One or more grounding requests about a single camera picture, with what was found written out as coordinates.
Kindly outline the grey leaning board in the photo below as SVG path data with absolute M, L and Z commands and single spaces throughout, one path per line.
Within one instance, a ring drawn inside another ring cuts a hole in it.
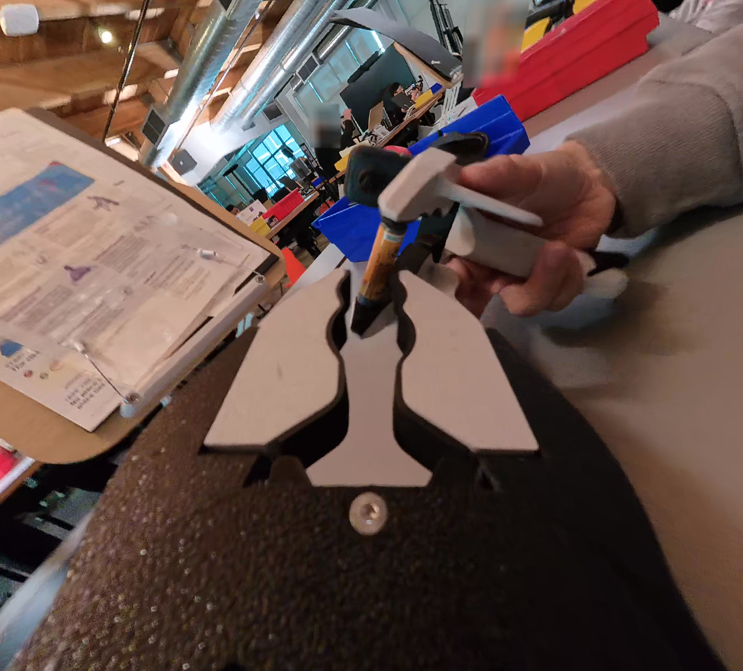
M 461 60 L 438 40 L 368 7 L 335 11 L 330 22 L 386 36 L 446 82 L 451 82 L 462 70 Z

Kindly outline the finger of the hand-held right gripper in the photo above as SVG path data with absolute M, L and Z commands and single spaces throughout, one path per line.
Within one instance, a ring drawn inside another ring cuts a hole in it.
M 357 298 L 351 315 L 350 331 L 356 336 L 375 336 L 396 321 L 395 304 L 391 299 L 366 303 Z
M 350 203 L 376 208 L 383 219 L 399 223 L 446 214 L 454 204 L 474 208 L 517 225 L 540 227 L 532 212 L 466 188 L 456 157 L 430 148 L 413 157 L 390 150 L 359 146 L 348 156 L 347 197 Z

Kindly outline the red box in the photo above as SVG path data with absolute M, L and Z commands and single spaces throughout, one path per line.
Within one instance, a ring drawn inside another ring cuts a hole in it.
M 38 463 L 31 457 L 1 443 L 1 499 L 14 492 L 30 477 Z

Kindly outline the blue plastic bin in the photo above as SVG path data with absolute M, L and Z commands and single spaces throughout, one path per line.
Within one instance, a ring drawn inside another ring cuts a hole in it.
M 446 138 L 454 135 L 487 137 L 488 144 L 480 146 L 477 155 L 463 159 L 462 163 L 478 162 L 493 156 L 523 154 L 530 144 L 524 124 L 514 112 L 504 95 L 476 106 L 474 98 L 465 101 L 464 115 L 408 147 L 412 156 L 418 156 L 431 147 L 440 147 Z M 369 258 L 375 241 L 379 212 L 376 208 L 356 205 L 344 196 L 335 206 L 317 218 L 313 227 L 318 229 L 351 262 Z

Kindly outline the white ceiling sensor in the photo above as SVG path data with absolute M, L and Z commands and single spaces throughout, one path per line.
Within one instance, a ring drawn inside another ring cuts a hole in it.
M 3 35 L 9 38 L 35 35 L 40 26 L 39 11 L 29 3 L 1 5 L 0 25 Z

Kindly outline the grey desk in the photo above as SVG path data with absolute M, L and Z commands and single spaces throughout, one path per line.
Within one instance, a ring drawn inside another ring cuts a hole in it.
M 618 297 L 530 317 L 494 297 L 482 318 L 523 347 L 534 331 L 531 360 L 615 454 L 707 639 L 741 669 L 741 204 L 593 249 L 627 256 Z

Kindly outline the orange battery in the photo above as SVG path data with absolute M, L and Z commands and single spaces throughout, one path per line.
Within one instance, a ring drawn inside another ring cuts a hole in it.
M 363 336 L 389 304 L 389 284 L 407 224 L 382 218 L 360 289 L 354 302 L 351 331 Z

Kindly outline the wooden document stand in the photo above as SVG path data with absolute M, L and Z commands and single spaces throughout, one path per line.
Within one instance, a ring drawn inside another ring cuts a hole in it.
M 263 260 L 250 276 L 250 279 L 244 280 L 239 285 L 240 290 L 244 291 L 245 286 L 253 283 L 262 291 L 262 294 L 255 295 L 255 298 L 249 298 L 247 304 L 240 308 L 238 315 L 225 330 L 210 329 L 210 326 L 216 326 L 216 319 L 201 328 L 200 333 L 215 333 L 205 350 L 196 352 L 195 357 L 184 362 L 173 381 L 158 382 L 150 397 L 147 398 L 145 394 L 141 394 L 140 400 L 135 404 L 135 412 L 132 416 L 123 416 L 116 410 L 93 432 L 88 433 L 66 418 L 2 383 L 2 439 L 22 454 L 42 464 L 69 464 L 81 462 L 109 451 L 130 434 L 136 425 L 144 422 L 146 416 L 153 413 L 156 406 L 160 404 L 161 399 L 171 394 L 178 384 L 188 377 L 220 342 L 226 339 L 228 334 L 237 327 L 238 320 L 253 310 L 268 292 L 279 286 L 279 281 L 285 273 L 286 264 L 281 251 L 269 239 L 258 236 L 253 230 L 229 215 L 224 209 L 219 208 L 202 193 L 183 184 L 173 183 L 169 179 L 154 175 L 149 169 L 128 160 L 125 156 L 111 150 L 103 143 L 98 142 L 87 133 L 75 128 L 66 120 L 60 119 L 46 109 L 31 108 L 22 110 L 22 113 L 28 114 L 67 137 L 91 147 L 117 162 L 130 174 L 135 174 L 136 186 L 148 182 L 162 191 L 171 193 L 179 202 L 190 205 L 211 222 L 216 222 L 242 236 L 270 255 L 269 258 Z

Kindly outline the small red plastic bin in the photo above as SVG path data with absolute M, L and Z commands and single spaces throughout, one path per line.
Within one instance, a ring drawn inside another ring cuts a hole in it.
M 302 207 L 304 198 L 299 189 L 294 189 L 287 196 L 276 202 L 271 208 L 266 210 L 262 219 L 268 224 L 273 225 L 286 219 L 294 210 Z

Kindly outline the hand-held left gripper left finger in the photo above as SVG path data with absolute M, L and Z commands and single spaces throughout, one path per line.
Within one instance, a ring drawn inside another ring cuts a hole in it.
M 351 276 L 335 268 L 260 324 L 206 434 L 212 451 L 324 456 L 346 436 Z

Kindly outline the silver ventilation duct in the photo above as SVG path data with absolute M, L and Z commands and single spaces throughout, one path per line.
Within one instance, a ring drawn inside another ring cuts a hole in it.
M 172 153 L 263 1 L 212 0 L 167 100 L 154 105 L 144 121 L 142 131 L 149 145 L 140 153 L 143 165 L 159 167 Z
M 309 57 L 333 14 L 353 1 L 294 0 L 211 120 L 212 131 L 249 128 Z

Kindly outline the printed paper sheets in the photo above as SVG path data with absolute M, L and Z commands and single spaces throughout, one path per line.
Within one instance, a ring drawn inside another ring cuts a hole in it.
M 30 113 L 1 130 L 2 381 L 93 432 L 273 255 Z

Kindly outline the black hanging rod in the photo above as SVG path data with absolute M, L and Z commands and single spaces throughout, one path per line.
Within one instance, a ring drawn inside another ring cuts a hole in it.
M 108 116 L 107 116 L 106 123 L 104 125 L 103 132 L 100 138 L 103 144 L 106 142 L 109 131 L 115 119 L 116 110 L 120 103 L 122 93 L 127 86 L 128 77 L 130 75 L 130 72 L 132 71 L 137 46 L 140 41 L 140 36 L 143 31 L 144 23 L 146 20 L 146 15 L 150 9 L 151 2 L 152 0 L 142 0 L 142 3 L 140 4 L 140 9 L 137 14 L 137 22 L 135 25 L 135 30 L 133 32 L 132 39 L 129 42 L 123 68 L 122 68 L 119 80 L 117 82 L 117 86 L 115 90 L 115 97 L 113 98 L 113 101 L 109 105 Z

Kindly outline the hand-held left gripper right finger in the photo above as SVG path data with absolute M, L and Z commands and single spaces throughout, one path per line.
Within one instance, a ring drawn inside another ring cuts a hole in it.
M 399 410 L 473 454 L 536 453 L 539 444 L 480 321 L 443 288 L 400 271 L 394 288 Z

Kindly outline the black monitor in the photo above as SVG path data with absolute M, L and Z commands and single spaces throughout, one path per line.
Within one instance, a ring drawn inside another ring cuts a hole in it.
M 363 124 L 371 109 L 382 101 L 384 91 L 395 82 L 408 90 L 417 82 L 417 76 L 404 56 L 390 46 L 384 53 L 369 58 L 351 76 L 339 96 L 353 118 Z

